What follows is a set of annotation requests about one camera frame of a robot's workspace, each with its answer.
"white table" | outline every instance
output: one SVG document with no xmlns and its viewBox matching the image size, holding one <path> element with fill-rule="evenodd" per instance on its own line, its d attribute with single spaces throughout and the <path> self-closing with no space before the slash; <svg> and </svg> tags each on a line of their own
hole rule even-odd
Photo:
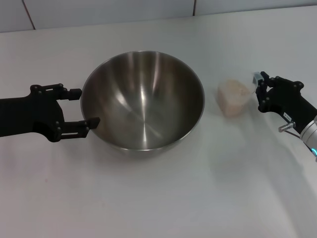
<svg viewBox="0 0 317 238">
<path fill-rule="evenodd" d="M 0 34 L 2 98 L 32 84 L 81 88 L 100 63 L 134 50 L 181 59 L 206 93 L 193 133 L 151 159 L 129 159 L 91 132 L 0 138 L 0 237 L 316 237 L 313 155 L 255 98 L 233 120 L 213 98 L 220 68 L 237 64 L 301 80 L 316 107 L 316 22 L 310 6 Z M 66 120 L 82 119 L 79 101 L 60 104 Z"/>
</svg>

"translucent container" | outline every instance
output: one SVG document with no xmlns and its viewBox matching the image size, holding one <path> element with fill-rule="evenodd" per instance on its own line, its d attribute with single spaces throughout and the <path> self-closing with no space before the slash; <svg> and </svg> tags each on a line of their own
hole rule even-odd
<svg viewBox="0 0 317 238">
<path fill-rule="evenodd" d="M 228 72 L 221 79 L 217 90 L 217 102 L 223 114 L 229 118 L 241 114 L 257 85 L 258 82 L 251 72 Z"/>
</svg>

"stainless steel bowl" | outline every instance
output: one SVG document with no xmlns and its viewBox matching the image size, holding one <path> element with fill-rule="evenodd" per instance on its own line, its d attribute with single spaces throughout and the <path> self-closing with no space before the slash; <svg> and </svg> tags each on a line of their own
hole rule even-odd
<svg viewBox="0 0 317 238">
<path fill-rule="evenodd" d="M 154 150 L 184 138 L 200 120 L 202 84 L 179 59 L 159 52 L 128 52 L 101 64 L 81 97 L 85 119 L 100 117 L 94 133 L 126 150 Z"/>
</svg>

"robotic arm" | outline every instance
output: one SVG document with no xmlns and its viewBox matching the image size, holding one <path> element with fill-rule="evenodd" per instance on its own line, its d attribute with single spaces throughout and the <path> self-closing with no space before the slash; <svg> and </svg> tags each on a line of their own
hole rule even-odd
<svg viewBox="0 0 317 238">
<path fill-rule="evenodd" d="M 256 95 L 261 113 L 279 114 L 287 124 L 281 126 L 279 132 L 287 132 L 294 128 L 309 150 L 317 157 L 317 109 L 301 95 L 302 82 L 292 82 L 279 76 L 269 77 L 265 72 L 255 74 L 258 80 Z"/>
<path fill-rule="evenodd" d="M 0 99 L 0 137 L 36 132 L 50 142 L 85 138 L 97 128 L 100 119 L 66 122 L 57 100 L 79 100 L 81 89 L 64 88 L 62 84 L 32 85 L 23 98 Z"/>
</svg>

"metal pin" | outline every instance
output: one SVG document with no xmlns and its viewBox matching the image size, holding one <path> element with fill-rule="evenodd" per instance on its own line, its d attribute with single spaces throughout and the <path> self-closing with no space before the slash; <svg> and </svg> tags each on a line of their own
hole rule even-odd
<svg viewBox="0 0 317 238">
<path fill-rule="evenodd" d="M 286 130 L 288 130 L 290 128 L 293 128 L 294 126 L 295 126 L 295 123 L 294 122 L 290 122 L 290 123 L 288 123 L 286 125 L 280 126 L 278 128 L 278 132 L 284 132 L 284 131 L 286 131 Z"/>
</svg>

